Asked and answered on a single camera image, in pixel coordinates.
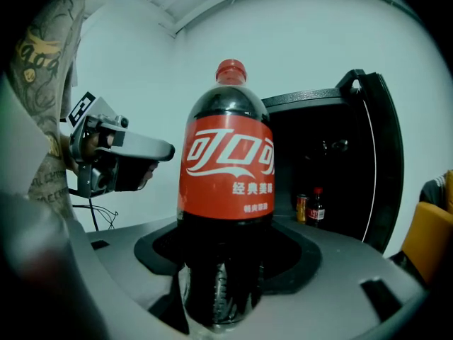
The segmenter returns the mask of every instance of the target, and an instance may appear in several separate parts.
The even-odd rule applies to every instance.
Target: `gray shirt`
[[[59,139],[59,119],[70,106],[71,65],[84,7],[85,0],[49,1],[16,44],[6,71],[17,97],[50,143],[29,198],[48,203],[65,219],[75,215]]]

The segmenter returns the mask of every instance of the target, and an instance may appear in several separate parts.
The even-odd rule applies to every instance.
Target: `hand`
[[[113,144],[113,138],[114,134],[110,134],[107,137],[107,144],[109,147],[112,146]],[[95,150],[98,148],[99,145],[99,134],[95,133],[92,135],[89,135],[87,137],[84,137],[82,139],[82,144],[81,144],[81,154],[84,160],[90,161],[95,156]],[[142,190],[145,185],[147,184],[148,180],[150,180],[153,177],[153,171],[157,168],[157,161],[153,162],[147,172],[143,175],[142,180],[140,181],[139,187],[137,190]]]

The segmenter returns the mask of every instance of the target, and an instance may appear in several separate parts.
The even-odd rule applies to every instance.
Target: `bottle cap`
[[[247,80],[246,68],[236,59],[226,59],[219,64],[215,79],[220,84],[244,84]]]

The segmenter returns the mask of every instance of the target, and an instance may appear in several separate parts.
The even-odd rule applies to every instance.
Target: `soda can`
[[[308,196],[306,196],[304,194],[299,194],[297,196],[296,211],[297,211],[297,222],[299,222],[299,223],[305,223],[305,221],[306,221],[305,208],[306,208],[307,200],[308,200]]]

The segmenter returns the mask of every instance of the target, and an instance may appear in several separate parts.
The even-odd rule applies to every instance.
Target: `small bottle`
[[[297,222],[305,224],[306,222],[306,202],[308,201],[308,196],[304,194],[299,194],[297,196]]]
[[[319,227],[324,219],[324,204],[321,200],[322,188],[314,189],[314,197],[306,204],[306,223],[312,227]]]

